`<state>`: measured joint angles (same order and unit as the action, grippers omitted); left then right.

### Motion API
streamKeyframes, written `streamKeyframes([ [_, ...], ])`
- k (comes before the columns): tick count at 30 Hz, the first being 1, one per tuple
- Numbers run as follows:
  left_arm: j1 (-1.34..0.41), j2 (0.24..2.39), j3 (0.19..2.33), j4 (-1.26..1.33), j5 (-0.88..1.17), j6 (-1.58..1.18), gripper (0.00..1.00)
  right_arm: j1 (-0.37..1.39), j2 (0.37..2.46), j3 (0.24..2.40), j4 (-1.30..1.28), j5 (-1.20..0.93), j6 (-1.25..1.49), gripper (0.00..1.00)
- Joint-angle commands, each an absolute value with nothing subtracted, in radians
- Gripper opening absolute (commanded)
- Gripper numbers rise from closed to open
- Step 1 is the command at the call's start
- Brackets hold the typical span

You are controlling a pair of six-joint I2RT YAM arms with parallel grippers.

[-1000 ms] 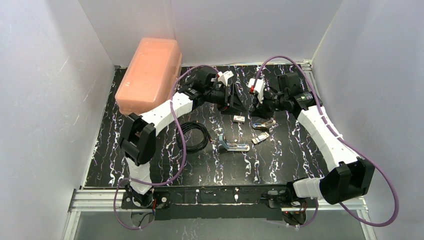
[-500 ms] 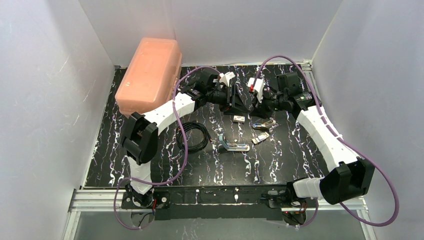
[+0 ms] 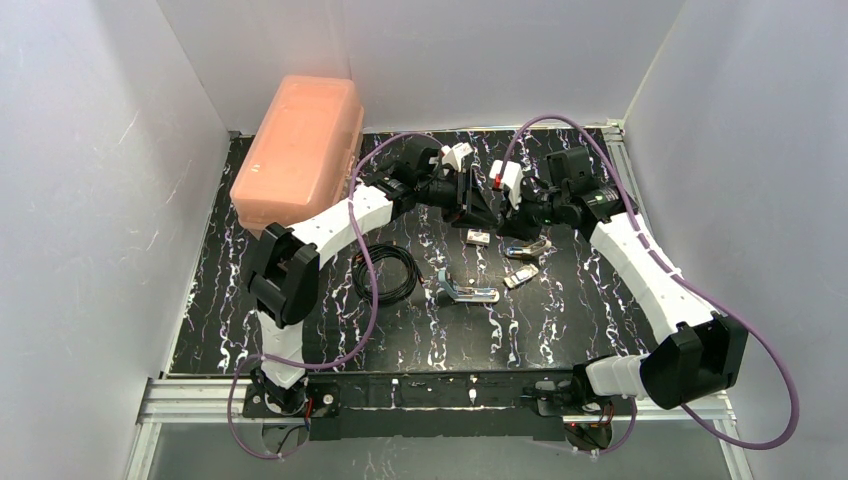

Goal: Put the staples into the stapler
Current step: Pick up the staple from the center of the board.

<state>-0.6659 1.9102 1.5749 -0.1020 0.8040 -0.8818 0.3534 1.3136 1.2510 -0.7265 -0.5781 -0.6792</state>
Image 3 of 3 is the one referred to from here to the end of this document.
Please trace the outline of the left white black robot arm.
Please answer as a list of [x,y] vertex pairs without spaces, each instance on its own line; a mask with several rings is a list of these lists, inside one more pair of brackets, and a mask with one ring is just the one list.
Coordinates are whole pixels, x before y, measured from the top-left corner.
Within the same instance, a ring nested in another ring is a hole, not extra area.
[[317,303],[322,267],[341,250],[362,245],[366,233],[417,205],[439,208],[455,228],[496,225],[472,170],[473,153],[467,142],[443,146],[413,135],[398,159],[366,177],[356,169],[348,198],[290,227],[264,229],[247,276],[262,334],[260,364],[250,373],[260,401],[283,415],[305,408],[302,379],[313,367],[302,356],[303,322]]

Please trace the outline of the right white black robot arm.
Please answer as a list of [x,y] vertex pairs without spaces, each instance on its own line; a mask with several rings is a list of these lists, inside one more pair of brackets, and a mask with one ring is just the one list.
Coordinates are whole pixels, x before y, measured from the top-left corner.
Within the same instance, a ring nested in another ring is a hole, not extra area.
[[525,176],[512,161],[491,167],[493,187],[504,194],[498,235],[529,241],[545,226],[573,228],[614,268],[657,342],[647,355],[607,356],[576,366],[569,399],[649,398],[672,409],[734,386],[747,330],[676,282],[676,270],[632,198],[616,181],[605,184],[594,175],[587,148],[554,152],[545,160],[549,181]]

